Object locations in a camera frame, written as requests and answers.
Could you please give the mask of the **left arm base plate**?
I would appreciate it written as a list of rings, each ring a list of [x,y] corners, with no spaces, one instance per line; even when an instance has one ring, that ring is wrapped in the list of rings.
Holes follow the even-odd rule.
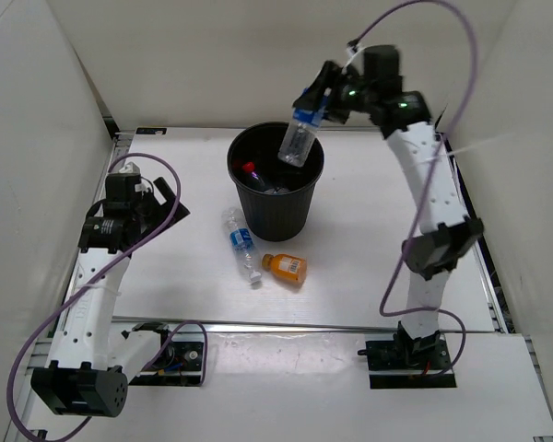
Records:
[[[201,331],[178,332],[164,354],[129,385],[201,387],[206,378],[206,354],[206,337]]]

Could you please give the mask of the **red cap water bottle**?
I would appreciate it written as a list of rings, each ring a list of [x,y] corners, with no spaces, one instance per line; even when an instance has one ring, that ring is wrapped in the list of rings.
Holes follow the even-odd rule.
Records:
[[[264,192],[266,190],[266,182],[261,173],[259,173],[252,161],[248,161],[241,166],[241,170],[245,175],[246,185],[257,191]]]

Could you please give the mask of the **blue cap water bottle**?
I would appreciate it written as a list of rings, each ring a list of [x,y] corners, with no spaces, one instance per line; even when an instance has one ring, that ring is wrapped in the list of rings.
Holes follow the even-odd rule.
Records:
[[[304,166],[324,118],[328,95],[322,97],[318,110],[293,108],[293,113],[279,148],[277,157],[297,168]]]

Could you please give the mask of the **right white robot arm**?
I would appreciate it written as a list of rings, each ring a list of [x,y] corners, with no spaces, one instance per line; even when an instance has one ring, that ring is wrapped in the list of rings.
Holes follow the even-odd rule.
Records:
[[[397,159],[416,212],[379,313],[398,319],[391,357],[401,367],[429,364],[441,345],[445,287],[483,235],[484,225],[459,201],[426,100],[420,92],[404,89],[396,61],[378,62],[364,72],[326,61],[293,107],[336,123],[345,123],[352,112],[366,114]]]

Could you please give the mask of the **small black cap water bottle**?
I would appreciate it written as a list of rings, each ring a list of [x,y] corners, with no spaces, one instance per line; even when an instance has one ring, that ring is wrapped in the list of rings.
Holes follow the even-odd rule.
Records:
[[[281,182],[273,183],[271,181],[265,181],[261,193],[279,195],[291,193],[291,190]]]

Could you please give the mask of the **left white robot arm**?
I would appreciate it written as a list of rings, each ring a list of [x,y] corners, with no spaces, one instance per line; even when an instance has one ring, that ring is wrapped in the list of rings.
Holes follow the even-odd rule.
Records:
[[[109,344],[109,333],[131,260],[129,249],[188,214],[163,178],[155,179],[151,188],[137,172],[106,178],[105,197],[88,209],[78,242],[74,288],[85,293],[55,334],[47,366],[34,369],[31,376],[32,390],[53,413],[116,417],[129,382],[144,365],[171,364],[175,347],[162,338],[162,327],[130,331],[115,347]]]

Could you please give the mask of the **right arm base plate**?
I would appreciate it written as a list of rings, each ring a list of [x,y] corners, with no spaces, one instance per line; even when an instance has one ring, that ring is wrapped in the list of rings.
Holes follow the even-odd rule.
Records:
[[[416,362],[407,363],[390,337],[375,336],[357,351],[366,358],[372,390],[454,389],[455,375],[450,368],[447,343],[441,339],[437,348]]]

